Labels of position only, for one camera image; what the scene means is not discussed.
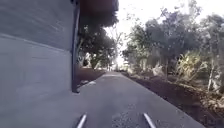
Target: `tree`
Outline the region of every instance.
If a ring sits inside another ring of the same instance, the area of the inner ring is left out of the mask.
[[[106,35],[106,31],[101,27],[85,27],[80,30],[79,52],[90,54],[92,68],[100,62],[102,66],[109,65],[111,57],[114,56],[115,42]]]

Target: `concrete wall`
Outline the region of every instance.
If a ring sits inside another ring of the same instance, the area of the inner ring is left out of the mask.
[[[72,10],[70,0],[0,0],[0,122],[70,91]]]
[[[0,35],[11,35],[69,50],[70,0],[0,0]]]

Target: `path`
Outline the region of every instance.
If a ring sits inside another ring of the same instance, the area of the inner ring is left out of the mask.
[[[71,128],[87,114],[86,128],[148,128],[147,113],[158,128],[204,128],[191,117],[119,73],[107,73],[83,86],[9,112],[0,113],[2,128]]]

